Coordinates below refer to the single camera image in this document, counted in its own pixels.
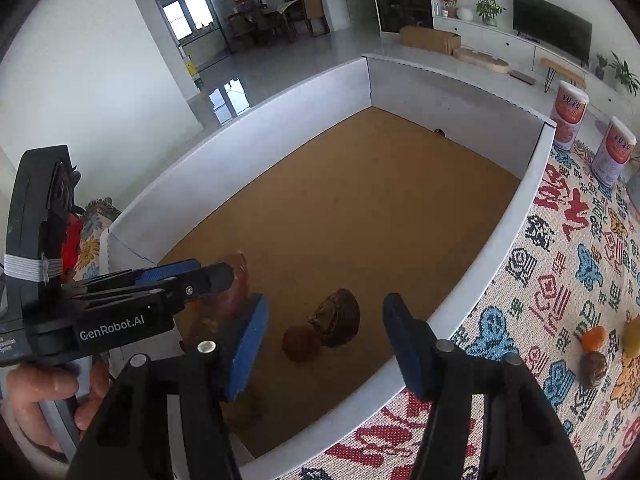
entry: yellow fruit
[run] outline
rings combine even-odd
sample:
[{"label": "yellow fruit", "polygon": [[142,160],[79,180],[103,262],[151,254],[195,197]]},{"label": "yellow fruit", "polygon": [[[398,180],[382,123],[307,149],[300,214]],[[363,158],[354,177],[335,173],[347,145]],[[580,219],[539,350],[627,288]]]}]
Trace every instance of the yellow fruit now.
[{"label": "yellow fruit", "polygon": [[640,316],[625,326],[625,332],[622,335],[622,348],[632,359],[640,355]]}]

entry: wooden bench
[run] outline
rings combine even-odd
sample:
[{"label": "wooden bench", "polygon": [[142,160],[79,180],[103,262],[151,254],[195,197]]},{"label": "wooden bench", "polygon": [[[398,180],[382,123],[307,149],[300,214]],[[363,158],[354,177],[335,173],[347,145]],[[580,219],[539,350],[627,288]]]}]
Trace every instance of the wooden bench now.
[{"label": "wooden bench", "polygon": [[580,74],[572,72],[568,68],[556,63],[555,61],[552,61],[547,57],[543,57],[540,60],[540,64],[547,67],[546,80],[545,80],[545,93],[549,90],[549,87],[551,86],[551,83],[554,80],[554,77],[556,76],[556,72],[568,78],[569,83],[571,83],[572,85],[586,88],[586,85],[584,83],[584,78]]}]

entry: white elastic band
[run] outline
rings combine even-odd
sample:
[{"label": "white elastic band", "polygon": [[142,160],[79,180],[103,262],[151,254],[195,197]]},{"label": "white elastic band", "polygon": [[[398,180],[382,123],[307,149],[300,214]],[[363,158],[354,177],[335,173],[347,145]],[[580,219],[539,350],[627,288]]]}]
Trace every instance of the white elastic band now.
[{"label": "white elastic band", "polygon": [[4,273],[12,278],[20,278],[29,282],[49,283],[50,278],[62,274],[62,259],[47,260],[43,255],[41,260],[31,260],[13,254],[5,254]]}]

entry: white cabinet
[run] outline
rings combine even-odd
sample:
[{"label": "white cabinet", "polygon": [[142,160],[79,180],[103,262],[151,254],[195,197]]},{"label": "white cabinet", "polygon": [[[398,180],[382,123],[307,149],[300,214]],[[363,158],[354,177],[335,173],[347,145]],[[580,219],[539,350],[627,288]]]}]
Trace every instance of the white cabinet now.
[{"label": "white cabinet", "polygon": [[[559,53],[552,52],[547,47],[523,40],[508,32],[502,32],[495,27],[488,27],[481,23],[463,22],[453,18],[434,16],[433,28],[459,34],[464,46],[499,57],[516,70],[526,73],[533,70],[540,81],[540,86],[542,86],[547,71],[546,66],[543,66],[540,60],[546,57],[555,61],[584,77],[586,92],[590,99],[589,110],[596,117],[608,121],[611,116],[615,115],[623,123],[631,124],[634,107],[629,101],[573,61],[562,57]],[[565,78],[556,74],[554,82],[557,83],[560,79]]]},{"label": "white cabinet", "polygon": [[434,16],[433,28],[453,32],[460,36],[460,41],[464,46],[482,50],[482,27],[478,27],[473,23],[463,22],[462,20]]},{"label": "white cabinet", "polygon": [[536,47],[528,41],[490,28],[482,29],[482,49],[507,61],[512,68],[532,70]]},{"label": "white cabinet", "polygon": [[533,66],[536,47],[528,41],[503,34],[479,23],[462,22],[441,16],[434,16],[433,27],[459,34],[464,46],[499,57],[520,70],[531,70]]},{"label": "white cabinet", "polygon": [[623,123],[631,124],[633,108],[629,102],[594,75],[587,74],[584,81],[587,85],[586,92],[590,99],[589,108],[596,108],[607,120],[615,115]]}]

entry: blue gripper pad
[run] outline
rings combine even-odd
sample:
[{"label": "blue gripper pad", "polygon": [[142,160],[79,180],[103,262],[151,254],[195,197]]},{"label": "blue gripper pad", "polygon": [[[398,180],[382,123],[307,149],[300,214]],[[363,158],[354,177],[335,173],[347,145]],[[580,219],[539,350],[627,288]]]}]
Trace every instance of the blue gripper pad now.
[{"label": "blue gripper pad", "polygon": [[247,325],[242,339],[236,347],[236,353],[231,359],[230,377],[225,389],[227,402],[234,400],[242,390],[244,390],[251,368],[254,366],[255,356],[260,348],[262,336],[267,329],[269,322],[269,302],[267,297],[256,295],[252,298],[257,305],[249,324]]},{"label": "blue gripper pad", "polygon": [[382,303],[382,321],[386,336],[394,348],[404,384],[420,400],[429,400],[428,394],[437,390],[439,378],[426,374],[433,370],[433,350],[436,336],[428,323],[415,319],[400,294],[388,294]]},{"label": "blue gripper pad", "polygon": [[143,283],[158,282],[165,278],[170,278],[176,274],[183,274],[190,270],[199,269],[200,262],[198,260],[184,260],[183,262],[177,262],[174,264],[167,264],[160,267],[152,267],[145,270],[140,277],[135,281],[135,285],[142,285]]}]

